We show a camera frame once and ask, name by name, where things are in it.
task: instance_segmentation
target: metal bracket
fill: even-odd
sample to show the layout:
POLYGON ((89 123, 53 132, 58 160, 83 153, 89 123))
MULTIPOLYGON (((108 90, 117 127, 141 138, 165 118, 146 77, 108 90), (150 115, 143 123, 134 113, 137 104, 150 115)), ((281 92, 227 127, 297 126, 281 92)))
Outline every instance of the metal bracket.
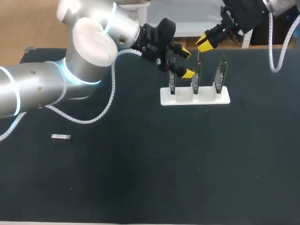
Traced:
POLYGON ((249 48, 252 33, 253 33, 253 30, 249 31, 247 34, 244 35, 242 48, 249 48))

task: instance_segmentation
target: white bin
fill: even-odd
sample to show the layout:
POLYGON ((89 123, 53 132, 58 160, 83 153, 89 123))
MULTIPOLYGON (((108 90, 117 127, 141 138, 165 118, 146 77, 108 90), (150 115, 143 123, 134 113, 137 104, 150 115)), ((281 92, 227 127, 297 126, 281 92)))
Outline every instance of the white bin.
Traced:
POLYGON ((156 27, 163 18, 176 23, 176 37, 198 37, 221 21, 222 0, 152 0, 147 23, 156 27))
POLYGON ((132 11, 134 15, 137 15, 141 20, 141 26, 143 26, 147 22, 147 8, 150 5, 150 2, 141 1, 140 4, 126 4, 123 5, 120 3, 122 8, 127 9, 128 11, 132 11))

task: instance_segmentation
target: wooden floor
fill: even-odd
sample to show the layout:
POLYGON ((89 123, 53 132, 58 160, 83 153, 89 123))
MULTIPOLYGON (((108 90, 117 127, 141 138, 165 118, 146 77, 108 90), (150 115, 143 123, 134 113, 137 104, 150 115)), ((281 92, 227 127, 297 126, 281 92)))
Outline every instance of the wooden floor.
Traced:
POLYGON ((18 63, 27 46, 67 47, 67 28, 56 18, 58 2, 0 0, 0 65, 18 63))

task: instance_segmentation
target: screw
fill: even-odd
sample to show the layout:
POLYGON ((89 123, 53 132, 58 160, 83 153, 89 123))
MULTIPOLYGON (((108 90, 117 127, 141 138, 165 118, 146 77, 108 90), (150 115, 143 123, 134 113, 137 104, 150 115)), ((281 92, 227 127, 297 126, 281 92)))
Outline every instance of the screw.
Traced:
POLYGON ((120 43, 121 44, 125 43, 125 41, 126 41, 125 38, 123 38, 123 37, 120 38, 120 43))

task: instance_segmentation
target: robotic arm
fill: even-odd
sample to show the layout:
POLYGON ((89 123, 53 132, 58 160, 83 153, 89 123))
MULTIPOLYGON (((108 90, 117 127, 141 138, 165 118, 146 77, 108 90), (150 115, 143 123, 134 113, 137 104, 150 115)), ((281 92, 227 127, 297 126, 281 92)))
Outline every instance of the robotic arm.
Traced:
POLYGON ((150 61, 160 59, 159 69, 179 77, 195 74, 167 60, 168 50, 190 56, 181 45, 172 44, 176 25, 168 19, 157 28, 141 27, 130 12, 109 0, 60 0, 57 17, 70 29, 66 57, 0 67, 0 118, 89 97, 124 49, 139 50, 150 61))
POLYGON ((268 19, 269 13, 279 16, 296 5, 295 0, 223 0, 221 7, 221 24, 205 31, 197 41, 201 52, 213 50, 225 40, 230 33, 237 37, 268 19))

